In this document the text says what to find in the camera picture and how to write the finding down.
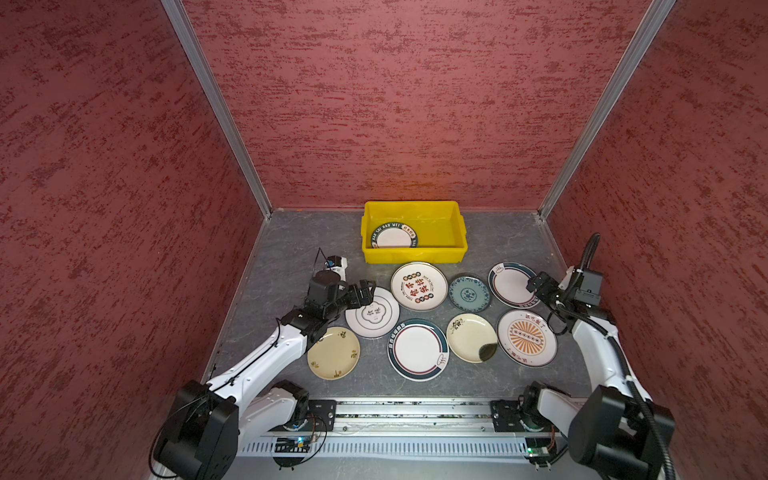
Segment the white plate green red rim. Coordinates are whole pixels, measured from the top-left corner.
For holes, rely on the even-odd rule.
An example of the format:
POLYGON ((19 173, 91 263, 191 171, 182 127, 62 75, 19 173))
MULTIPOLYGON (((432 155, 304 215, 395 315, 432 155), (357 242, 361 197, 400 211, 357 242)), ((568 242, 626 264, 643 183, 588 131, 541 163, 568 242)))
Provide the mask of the white plate green red rim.
POLYGON ((488 284, 494 296, 505 305, 528 309, 540 303, 535 294, 527 289, 528 281, 534 276, 534 271, 526 265, 501 262, 490 269, 488 284))

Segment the white plate green lettered rim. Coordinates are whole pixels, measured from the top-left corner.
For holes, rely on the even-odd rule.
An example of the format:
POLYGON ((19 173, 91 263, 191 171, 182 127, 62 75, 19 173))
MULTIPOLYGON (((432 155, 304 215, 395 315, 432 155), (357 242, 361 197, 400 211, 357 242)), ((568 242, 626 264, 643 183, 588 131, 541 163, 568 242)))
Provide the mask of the white plate green lettered rim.
POLYGON ((408 224, 387 222, 379 225, 371 234, 372 248, 416 248, 418 235, 408 224))

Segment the cream plate small flowers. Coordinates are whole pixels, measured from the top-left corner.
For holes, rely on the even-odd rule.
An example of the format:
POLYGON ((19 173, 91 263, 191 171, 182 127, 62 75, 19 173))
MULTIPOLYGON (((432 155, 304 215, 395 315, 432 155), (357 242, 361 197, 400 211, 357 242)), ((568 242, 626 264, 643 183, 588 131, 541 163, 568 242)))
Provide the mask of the cream plate small flowers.
POLYGON ((357 366, 361 346, 349 329, 331 327, 307 353, 310 371, 317 377, 333 381, 350 374, 357 366))

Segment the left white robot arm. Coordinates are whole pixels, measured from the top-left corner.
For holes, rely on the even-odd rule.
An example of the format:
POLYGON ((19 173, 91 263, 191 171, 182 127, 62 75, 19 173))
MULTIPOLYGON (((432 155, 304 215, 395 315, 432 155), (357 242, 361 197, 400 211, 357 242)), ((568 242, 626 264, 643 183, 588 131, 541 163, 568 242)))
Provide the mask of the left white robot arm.
POLYGON ((278 318, 275 330, 225 373, 192 380, 176 394, 148 453, 150 472, 168 469, 170 479, 221 479, 240 443, 308 415, 308 394, 277 376, 304 356, 345 311, 368 306, 375 282, 350 284, 340 257, 309 281, 302 305, 278 318))

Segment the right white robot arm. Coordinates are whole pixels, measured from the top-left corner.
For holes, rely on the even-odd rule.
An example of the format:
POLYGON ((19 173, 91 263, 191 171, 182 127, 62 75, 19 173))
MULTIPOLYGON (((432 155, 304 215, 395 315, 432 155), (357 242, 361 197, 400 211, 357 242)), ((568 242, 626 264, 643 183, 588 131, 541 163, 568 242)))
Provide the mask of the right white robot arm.
POLYGON ((564 434, 572 460, 603 479, 674 479, 669 451, 675 431, 671 411, 642 388, 607 312, 587 303, 596 287, 594 272, 576 270, 565 287, 545 272, 527 282, 576 341, 592 386, 583 402, 535 382, 521 398, 520 415, 530 427, 564 434))

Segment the yellow plastic bin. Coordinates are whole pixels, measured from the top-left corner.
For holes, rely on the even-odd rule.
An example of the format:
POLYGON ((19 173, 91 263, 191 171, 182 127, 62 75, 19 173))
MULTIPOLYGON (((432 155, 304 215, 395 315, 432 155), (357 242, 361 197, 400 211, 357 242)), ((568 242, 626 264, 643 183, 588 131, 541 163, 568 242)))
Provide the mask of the yellow plastic bin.
POLYGON ((369 201, 365 204, 360 232, 368 264, 457 264, 468 251, 464 217, 455 201, 369 201), (387 222, 410 225, 418 235, 418 246, 372 248, 372 232, 387 222))

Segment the white plate quatrefoil outline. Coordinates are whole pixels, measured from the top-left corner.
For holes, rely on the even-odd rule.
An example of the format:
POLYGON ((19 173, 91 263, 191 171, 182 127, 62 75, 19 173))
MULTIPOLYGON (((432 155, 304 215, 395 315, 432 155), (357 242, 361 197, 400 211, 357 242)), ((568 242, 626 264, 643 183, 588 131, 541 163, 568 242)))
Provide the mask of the white plate quatrefoil outline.
POLYGON ((359 337, 376 339, 387 335, 399 322, 400 304, 391 292, 377 287, 372 303, 345 312, 348 327, 359 337))

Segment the white plate orange sunburst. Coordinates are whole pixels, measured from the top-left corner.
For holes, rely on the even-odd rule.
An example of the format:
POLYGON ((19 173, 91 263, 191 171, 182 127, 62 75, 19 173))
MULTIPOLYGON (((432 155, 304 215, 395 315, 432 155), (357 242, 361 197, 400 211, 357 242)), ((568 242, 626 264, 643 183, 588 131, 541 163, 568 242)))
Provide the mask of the white plate orange sunburst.
POLYGON ((527 310, 510 310, 497 324, 501 349, 513 361, 527 367, 544 367, 556 357, 558 343, 545 320, 527 310))

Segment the white plate red characters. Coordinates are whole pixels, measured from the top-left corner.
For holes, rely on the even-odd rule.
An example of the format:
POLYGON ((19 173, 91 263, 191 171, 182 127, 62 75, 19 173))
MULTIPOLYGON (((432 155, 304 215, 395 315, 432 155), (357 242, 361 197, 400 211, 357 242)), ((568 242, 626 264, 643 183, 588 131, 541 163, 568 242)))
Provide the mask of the white plate red characters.
POLYGON ((431 311, 448 296, 448 281, 443 272, 426 262, 401 265, 390 278, 390 291, 403 307, 413 311, 431 311))

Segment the small teal patterned plate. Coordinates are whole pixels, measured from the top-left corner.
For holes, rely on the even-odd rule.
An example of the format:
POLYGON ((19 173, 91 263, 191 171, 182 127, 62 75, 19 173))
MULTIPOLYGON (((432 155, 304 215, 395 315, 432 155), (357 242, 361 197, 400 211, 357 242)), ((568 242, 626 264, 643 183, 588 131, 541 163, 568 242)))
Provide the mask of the small teal patterned plate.
POLYGON ((464 312, 479 313, 489 307, 491 292, 480 278, 460 275, 450 281, 448 299, 454 307, 464 312))

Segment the large white plate green rim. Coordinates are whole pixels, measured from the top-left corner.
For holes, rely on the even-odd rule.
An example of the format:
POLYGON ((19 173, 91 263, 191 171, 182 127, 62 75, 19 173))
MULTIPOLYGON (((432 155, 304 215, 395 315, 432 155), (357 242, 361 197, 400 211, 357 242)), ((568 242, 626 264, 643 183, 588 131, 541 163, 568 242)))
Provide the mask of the large white plate green rim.
POLYGON ((409 319, 390 334, 387 356, 393 369, 414 382, 427 382, 443 373, 450 349, 443 331, 433 322, 409 319))

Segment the cream plate dark brush mark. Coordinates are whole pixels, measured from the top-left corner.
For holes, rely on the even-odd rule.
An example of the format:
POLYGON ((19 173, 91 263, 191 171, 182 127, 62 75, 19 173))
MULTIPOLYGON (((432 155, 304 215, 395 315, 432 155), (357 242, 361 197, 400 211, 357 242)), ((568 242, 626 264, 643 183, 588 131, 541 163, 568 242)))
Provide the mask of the cream plate dark brush mark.
POLYGON ((446 329, 450 350, 461 360, 480 364, 490 360, 498 350, 494 327, 483 317, 463 313, 450 320, 446 329))

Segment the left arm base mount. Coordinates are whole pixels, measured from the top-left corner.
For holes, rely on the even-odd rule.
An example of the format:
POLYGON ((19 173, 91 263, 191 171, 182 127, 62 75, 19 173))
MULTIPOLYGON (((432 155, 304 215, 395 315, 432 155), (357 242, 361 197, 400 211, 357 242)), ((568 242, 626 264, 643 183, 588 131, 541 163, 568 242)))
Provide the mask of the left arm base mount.
POLYGON ((299 404, 295 423, 300 432, 325 431, 334 429, 338 402, 327 399, 309 399, 299 404))

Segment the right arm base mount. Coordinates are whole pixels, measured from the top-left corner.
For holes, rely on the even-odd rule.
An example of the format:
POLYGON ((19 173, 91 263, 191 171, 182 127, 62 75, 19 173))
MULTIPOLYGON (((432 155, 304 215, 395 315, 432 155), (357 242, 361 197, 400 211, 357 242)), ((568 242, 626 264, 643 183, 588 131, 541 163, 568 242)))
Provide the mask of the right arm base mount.
POLYGON ((493 400, 490 418, 496 433, 541 432, 542 427, 530 423, 522 414, 517 400, 493 400))

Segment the aluminium mounting rail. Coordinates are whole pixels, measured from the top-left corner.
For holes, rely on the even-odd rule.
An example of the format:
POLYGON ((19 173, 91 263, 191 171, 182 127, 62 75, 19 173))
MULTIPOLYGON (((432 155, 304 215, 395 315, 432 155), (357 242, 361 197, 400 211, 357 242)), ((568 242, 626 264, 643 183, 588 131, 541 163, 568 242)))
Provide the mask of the aluminium mounting rail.
POLYGON ((364 457, 488 460, 522 457, 536 466, 570 455, 565 436, 553 427, 541 432, 496 433, 485 399, 338 399, 331 432, 300 432, 295 424, 277 426, 240 443, 239 452, 264 446, 288 466, 313 456, 333 454, 336 441, 364 457))

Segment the right aluminium corner post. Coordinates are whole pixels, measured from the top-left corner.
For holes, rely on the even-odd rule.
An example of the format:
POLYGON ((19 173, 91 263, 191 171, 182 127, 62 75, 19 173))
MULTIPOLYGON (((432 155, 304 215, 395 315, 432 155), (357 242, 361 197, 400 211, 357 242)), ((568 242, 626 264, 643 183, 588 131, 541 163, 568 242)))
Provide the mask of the right aluminium corner post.
POLYGON ((576 173, 675 4, 675 0, 653 0, 650 2, 586 125, 538 209, 538 216, 542 222, 546 222, 553 212, 558 200, 565 192, 568 183, 576 173))

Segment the aluminium corner post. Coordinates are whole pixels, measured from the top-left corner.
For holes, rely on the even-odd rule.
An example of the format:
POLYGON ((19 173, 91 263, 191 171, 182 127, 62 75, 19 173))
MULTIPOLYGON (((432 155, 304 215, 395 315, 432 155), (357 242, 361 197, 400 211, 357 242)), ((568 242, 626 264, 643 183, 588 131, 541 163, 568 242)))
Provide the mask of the aluminium corner post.
POLYGON ((267 220, 270 220, 273 213, 273 207, 268 198, 266 189, 262 184, 230 108, 228 107, 218 82, 215 79, 215 75, 194 31, 192 22, 183 2, 180 0, 162 0, 161 4, 203 93, 208 100, 225 139, 235 156, 252 196, 256 200, 262 215, 267 220))
POLYGON ((538 216, 542 222, 546 222, 553 212, 558 200, 565 192, 568 183, 576 173, 675 4, 675 0, 653 0, 650 2, 586 125, 538 209, 538 216))

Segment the left aluminium corner post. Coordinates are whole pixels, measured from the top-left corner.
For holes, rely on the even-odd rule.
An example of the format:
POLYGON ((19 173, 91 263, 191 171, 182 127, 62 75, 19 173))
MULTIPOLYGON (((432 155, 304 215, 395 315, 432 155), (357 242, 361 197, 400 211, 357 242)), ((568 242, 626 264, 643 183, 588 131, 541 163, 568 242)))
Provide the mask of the left aluminium corner post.
POLYGON ((161 4, 203 93, 208 100, 225 139, 235 156, 252 196, 256 200, 262 215, 267 220, 270 220, 273 213, 273 207, 268 198, 266 189, 262 184, 230 108, 228 107, 218 82, 215 79, 215 75, 194 31, 192 22, 183 2, 180 0, 162 0, 161 4))

